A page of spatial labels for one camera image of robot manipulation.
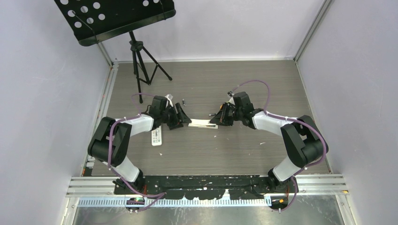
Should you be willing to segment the long white remote control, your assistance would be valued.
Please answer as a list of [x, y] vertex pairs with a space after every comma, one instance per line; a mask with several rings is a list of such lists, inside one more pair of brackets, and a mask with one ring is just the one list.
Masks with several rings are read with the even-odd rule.
[[191, 119], [191, 123], [188, 124], [188, 127], [217, 129], [218, 125], [210, 123], [210, 120]]

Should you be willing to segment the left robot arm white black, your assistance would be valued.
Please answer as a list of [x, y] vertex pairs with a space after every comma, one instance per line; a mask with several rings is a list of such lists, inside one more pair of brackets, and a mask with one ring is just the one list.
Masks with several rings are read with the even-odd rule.
[[126, 181], [126, 188], [133, 194], [139, 194], [144, 188], [141, 169], [133, 165], [127, 157], [130, 137], [152, 132], [166, 124], [170, 130], [181, 128], [191, 123], [179, 103], [173, 103], [169, 97], [154, 96], [145, 112], [131, 118], [101, 119], [88, 145], [89, 156], [107, 165], [121, 181]]

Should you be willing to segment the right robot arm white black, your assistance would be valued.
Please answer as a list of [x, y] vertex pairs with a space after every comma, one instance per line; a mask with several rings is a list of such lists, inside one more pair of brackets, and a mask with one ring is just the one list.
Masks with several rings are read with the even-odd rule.
[[235, 121], [282, 137], [287, 157], [271, 169], [266, 178], [267, 187], [273, 192], [281, 192], [292, 176], [302, 172], [305, 167], [324, 160], [329, 151], [325, 139], [310, 116], [284, 117], [255, 108], [246, 92], [232, 95], [210, 120], [212, 124], [219, 126], [232, 126]]

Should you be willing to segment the white air conditioner remote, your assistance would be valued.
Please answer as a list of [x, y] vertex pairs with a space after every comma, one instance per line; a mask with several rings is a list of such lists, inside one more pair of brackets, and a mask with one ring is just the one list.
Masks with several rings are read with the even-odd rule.
[[151, 131], [151, 145], [154, 147], [162, 145], [162, 129], [161, 126]]

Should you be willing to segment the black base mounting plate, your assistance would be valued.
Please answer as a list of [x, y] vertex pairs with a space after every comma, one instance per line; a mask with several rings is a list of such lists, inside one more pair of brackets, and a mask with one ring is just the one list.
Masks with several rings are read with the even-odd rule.
[[228, 194], [231, 200], [259, 199], [265, 194], [281, 194], [295, 191], [291, 180], [279, 182], [260, 175], [140, 175], [135, 182], [124, 182], [118, 178], [116, 195], [139, 192], [167, 200], [218, 200]]

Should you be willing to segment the black music stand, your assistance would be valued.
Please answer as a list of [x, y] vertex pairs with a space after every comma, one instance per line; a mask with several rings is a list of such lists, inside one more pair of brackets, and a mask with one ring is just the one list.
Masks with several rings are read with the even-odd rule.
[[176, 15], [172, 0], [57, 0], [82, 46], [130, 33]]

